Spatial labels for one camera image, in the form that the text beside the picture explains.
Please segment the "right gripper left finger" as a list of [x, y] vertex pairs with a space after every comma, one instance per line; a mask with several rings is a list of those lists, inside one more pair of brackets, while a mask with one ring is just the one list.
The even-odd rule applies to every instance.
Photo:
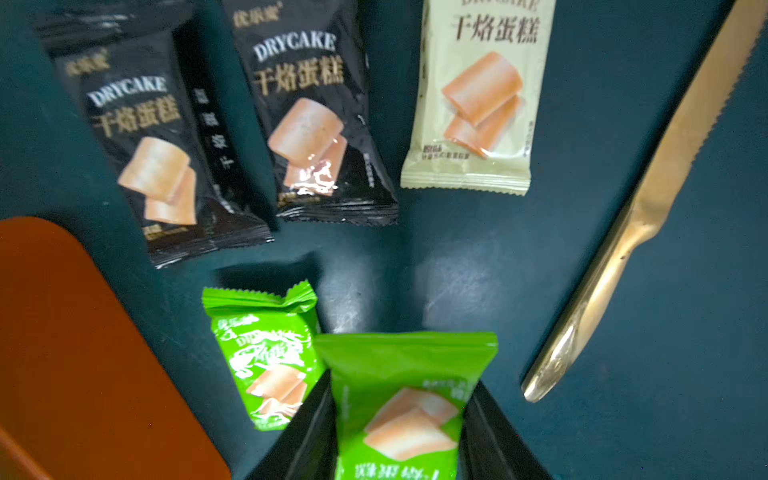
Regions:
[[330, 480], [336, 469], [335, 406], [326, 371], [248, 480]]

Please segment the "orange storage box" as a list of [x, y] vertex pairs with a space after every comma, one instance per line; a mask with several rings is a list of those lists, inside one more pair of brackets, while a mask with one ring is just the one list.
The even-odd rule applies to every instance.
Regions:
[[84, 247], [36, 217], [1, 224], [1, 475], [231, 475]]

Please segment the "golden knife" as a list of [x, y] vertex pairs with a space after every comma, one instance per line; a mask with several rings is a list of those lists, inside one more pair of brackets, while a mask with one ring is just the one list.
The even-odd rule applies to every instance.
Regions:
[[663, 227], [766, 21], [766, 2], [733, 3], [642, 178], [529, 368], [521, 385], [527, 401], [540, 401], [565, 376], [601, 322], [631, 254]]

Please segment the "black cookie packet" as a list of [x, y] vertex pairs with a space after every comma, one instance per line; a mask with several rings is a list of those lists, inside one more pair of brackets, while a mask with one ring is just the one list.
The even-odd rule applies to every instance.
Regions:
[[156, 268], [271, 241], [212, 94], [191, 2], [60, 10], [33, 29], [115, 171]]
[[225, 1], [287, 221], [386, 226], [398, 201], [369, 125], [355, 1]]

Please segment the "green cookie packet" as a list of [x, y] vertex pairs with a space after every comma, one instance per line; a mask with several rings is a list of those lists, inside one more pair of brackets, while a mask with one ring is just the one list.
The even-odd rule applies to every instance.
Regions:
[[464, 412], [498, 352], [491, 332], [323, 334], [337, 479], [454, 479]]
[[321, 326], [311, 284], [283, 296], [206, 288], [202, 304], [254, 428], [285, 429], [326, 371], [314, 345]]

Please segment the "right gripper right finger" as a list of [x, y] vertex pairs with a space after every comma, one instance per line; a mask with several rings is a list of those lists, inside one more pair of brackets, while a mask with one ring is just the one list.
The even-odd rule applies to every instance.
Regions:
[[465, 409], [459, 443], [458, 478], [552, 479], [482, 382], [475, 387]]

